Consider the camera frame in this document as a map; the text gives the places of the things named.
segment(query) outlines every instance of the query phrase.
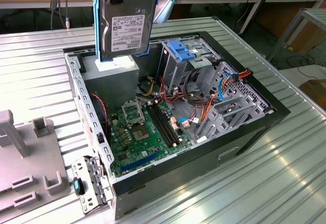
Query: gray plastic part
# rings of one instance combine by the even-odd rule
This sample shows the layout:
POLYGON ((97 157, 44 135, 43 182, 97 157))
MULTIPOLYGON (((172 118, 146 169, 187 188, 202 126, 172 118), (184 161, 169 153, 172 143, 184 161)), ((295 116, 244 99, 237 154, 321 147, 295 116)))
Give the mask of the gray plastic part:
POLYGON ((32 191, 14 199, 14 203, 15 203, 14 207, 17 209, 21 209, 37 201, 38 201, 38 196, 35 191, 32 191))
POLYGON ((33 177, 33 175, 29 175, 12 182, 11 187, 17 192, 24 188, 33 186, 34 184, 36 184, 35 178, 33 177))
POLYGON ((29 149, 27 157, 21 157, 16 145, 8 143, 8 137, 0 139, 0 223, 41 207, 70 192, 67 173, 62 160, 53 121, 46 120, 43 128, 47 132, 34 131, 35 123, 24 124, 15 128, 12 113, 7 110, 0 113, 2 128, 12 126, 23 145, 29 149), (43 176, 48 179, 45 189, 43 176))
POLYGON ((13 144, 23 158, 27 157, 28 147, 13 124, 14 117, 10 110, 0 111, 0 146, 3 148, 13 144))
POLYGON ((49 181, 46 176, 43 176, 44 188, 47 190, 49 195, 54 195, 58 192, 61 192, 67 186, 67 182, 65 179, 61 178, 59 171, 57 171, 57 180, 49 181))
POLYGON ((32 125, 36 137, 42 137, 50 134, 49 126, 45 117, 32 120, 32 125))

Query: blue plastic latch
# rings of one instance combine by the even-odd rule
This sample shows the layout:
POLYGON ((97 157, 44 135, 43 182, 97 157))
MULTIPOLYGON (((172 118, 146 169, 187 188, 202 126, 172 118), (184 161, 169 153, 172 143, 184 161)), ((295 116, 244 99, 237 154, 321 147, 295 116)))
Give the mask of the blue plastic latch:
POLYGON ((192 60, 196 56, 190 53, 185 45, 183 45, 179 40, 168 41, 168 45, 175 55, 178 56, 180 61, 192 60))
POLYGON ((79 188, 79 183, 77 180, 75 180, 75 189, 77 190, 79 188))

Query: hard drive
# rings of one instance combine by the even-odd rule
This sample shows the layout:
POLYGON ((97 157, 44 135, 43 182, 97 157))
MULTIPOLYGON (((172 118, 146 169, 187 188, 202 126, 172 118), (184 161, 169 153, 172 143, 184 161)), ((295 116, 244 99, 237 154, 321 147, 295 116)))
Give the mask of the hard drive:
POLYGON ((101 59, 147 51, 156 0, 100 0, 101 59))

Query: black connector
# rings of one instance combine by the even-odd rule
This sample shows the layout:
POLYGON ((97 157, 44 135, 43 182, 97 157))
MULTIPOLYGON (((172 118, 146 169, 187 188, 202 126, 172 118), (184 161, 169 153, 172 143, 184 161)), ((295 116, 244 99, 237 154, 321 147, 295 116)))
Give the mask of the black connector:
POLYGON ((51 10, 56 10, 58 5, 58 0, 51 0, 50 2, 50 9, 51 10))
POLYGON ((77 177, 73 178, 73 187, 75 189, 75 194, 77 196, 85 194, 85 189, 81 178, 77 178, 77 177))
POLYGON ((97 135, 97 140, 100 144, 104 143, 105 140, 104 140, 104 137, 103 137, 103 134, 101 132, 99 132, 97 135))
POLYGON ((239 80, 239 73, 233 73, 232 78, 233 78, 234 82, 237 82, 239 80))

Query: ribbed metal surface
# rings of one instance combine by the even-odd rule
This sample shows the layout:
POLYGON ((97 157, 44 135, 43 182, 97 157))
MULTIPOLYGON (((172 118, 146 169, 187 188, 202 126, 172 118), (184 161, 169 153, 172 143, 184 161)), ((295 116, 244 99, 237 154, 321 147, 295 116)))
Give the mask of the ribbed metal surface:
MULTIPOLYGON (((253 70, 291 114, 248 152, 118 222, 325 223, 325 117, 219 21, 169 21, 155 25, 152 37, 194 31, 208 31, 253 70)), ((70 164, 91 149, 72 101, 62 48, 93 44, 93 29, 4 35, 0 43, 0 108, 13 111, 16 125, 38 116, 54 121, 71 181, 70 164)), ((10 223, 45 223, 51 218, 60 223, 114 223, 109 209, 85 218, 73 191, 10 223)))
POLYGON ((326 31, 326 9, 306 9, 303 16, 326 31))

